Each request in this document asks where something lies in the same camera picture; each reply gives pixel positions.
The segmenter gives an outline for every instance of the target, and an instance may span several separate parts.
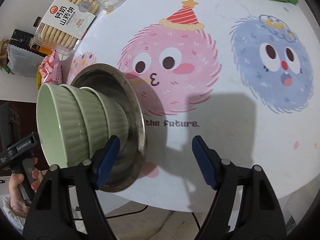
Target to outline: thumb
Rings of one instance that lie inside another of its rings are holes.
[[[24,180],[23,174],[12,174],[9,179],[9,191],[10,194],[19,192],[18,185]]]

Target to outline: black pupil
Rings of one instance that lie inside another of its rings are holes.
[[[271,45],[266,46],[266,52],[271,59],[276,58],[276,51]]]
[[[286,49],[286,53],[287,53],[287,56],[288,56],[288,59],[293,62],[294,61],[294,56],[293,56],[293,53],[291,51],[291,49],[287,48]]]
[[[173,57],[166,57],[162,61],[162,65],[165,69],[172,69],[174,66],[174,58]]]
[[[145,68],[146,68],[146,64],[145,64],[143,61],[139,61],[139,62],[136,64],[136,72],[137,72],[137,73],[143,72]]]

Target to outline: blue cartoon character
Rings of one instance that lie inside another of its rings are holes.
[[[230,34],[243,83],[275,113],[306,108],[313,94],[313,71],[297,35],[268,15],[236,23]]]

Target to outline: human hand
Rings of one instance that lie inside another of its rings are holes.
[[[38,162],[37,158],[33,158],[34,164]],[[31,184],[31,188],[36,192],[40,186],[39,170],[34,168],[32,171],[32,177],[35,180]],[[26,218],[29,208],[25,205],[23,197],[18,189],[18,185],[24,180],[23,174],[12,174],[9,179],[9,191],[10,191],[10,206],[13,213],[17,216]]]

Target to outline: pink tongue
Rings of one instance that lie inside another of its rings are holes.
[[[284,82],[283,85],[286,87],[290,87],[292,85],[292,78],[287,78]]]

